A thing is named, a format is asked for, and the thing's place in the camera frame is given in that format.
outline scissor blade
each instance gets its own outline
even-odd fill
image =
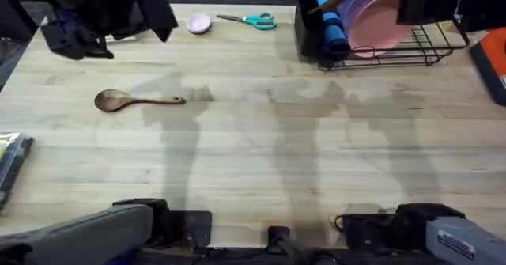
[[[230,21],[239,21],[239,22],[243,21],[242,17],[237,17],[237,16],[216,15],[216,17],[219,17],[219,18],[225,19],[225,20],[230,20]]]

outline teal scissors handle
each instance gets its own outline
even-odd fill
[[[262,13],[260,16],[246,16],[243,20],[244,23],[253,25],[259,30],[270,30],[276,28],[276,22],[269,13]]]

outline label sticker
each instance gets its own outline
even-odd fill
[[[501,75],[499,76],[501,82],[503,82],[503,87],[506,88],[506,75]]]
[[[0,138],[0,158],[2,158],[4,151],[6,151],[9,140]]]
[[[447,233],[444,230],[440,230],[437,233],[437,241],[439,241],[442,245],[450,249],[453,249],[459,254],[465,256],[466,258],[474,261],[476,248],[473,245],[465,242],[464,240],[460,240],[459,238],[451,235],[450,233]]]

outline cable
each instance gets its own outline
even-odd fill
[[[344,217],[345,215],[344,214],[339,214],[338,216],[335,217],[334,219],[334,227],[335,229],[339,232],[339,233],[344,233],[344,229],[338,225],[338,220],[341,219],[342,217]]]
[[[394,217],[394,214],[382,214],[382,215],[388,216],[388,217]],[[341,226],[338,225],[338,220],[341,219],[341,218],[343,218],[343,217],[361,219],[363,221],[367,221],[367,222],[369,222],[369,223],[371,223],[373,225],[379,226],[379,227],[384,227],[385,226],[384,224],[382,224],[381,222],[377,221],[374,218],[365,217],[365,216],[360,215],[360,214],[339,214],[334,219],[334,227],[335,227],[335,229],[339,233],[344,233],[345,232],[345,230]]]
[[[311,250],[309,254],[304,257],[304,264],[306,265],[314,265],[317,264],[319,260],[323,258],[325,259],[332,259],[332,262],[334,262],[336,265],[346,265],[344,261],[342,261],[339,257],[337,257],[334,253],[327,251],[325,249],[316,249]]]

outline black wire dish rack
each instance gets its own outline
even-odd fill
[[[323,69],[346,69],[367,66],[431,66],[470,44],[466,33],[456,19],[453,19],[454,31],[445,32],[444,23],[417,25],[411,33],[394,48],[375,49],[374,47],[357,47],[351,52],[330,52],[335,57],[320,57],[319,65]],[[369,53],[370,57],[360,57],[358,53]]]

